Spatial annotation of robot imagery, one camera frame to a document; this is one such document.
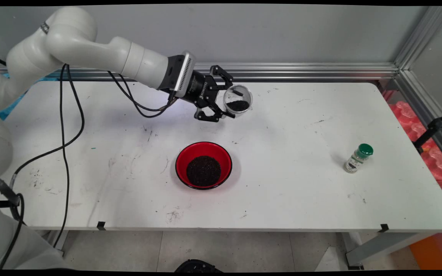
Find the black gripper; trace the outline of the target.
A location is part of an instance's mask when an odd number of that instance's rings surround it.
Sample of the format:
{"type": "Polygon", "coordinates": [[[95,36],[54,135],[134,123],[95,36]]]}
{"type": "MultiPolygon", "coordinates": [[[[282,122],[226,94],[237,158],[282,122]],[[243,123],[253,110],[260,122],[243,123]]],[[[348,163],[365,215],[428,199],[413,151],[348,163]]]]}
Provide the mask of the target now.
{"type": "Polygon", "coordinates": [[[188,87],[186,88],[185,101],[196,107],[194,118],[199,121],[219,122],[226,117],[235,119],[235,114],[222,110],[216,104],[219,91],[227,91],[233,86],[233,77],[221,66],[213,65],[210,75],[193,71],[188,87]],[[220,77],[224,84],[218,85],[215,78],[220,77]]]}

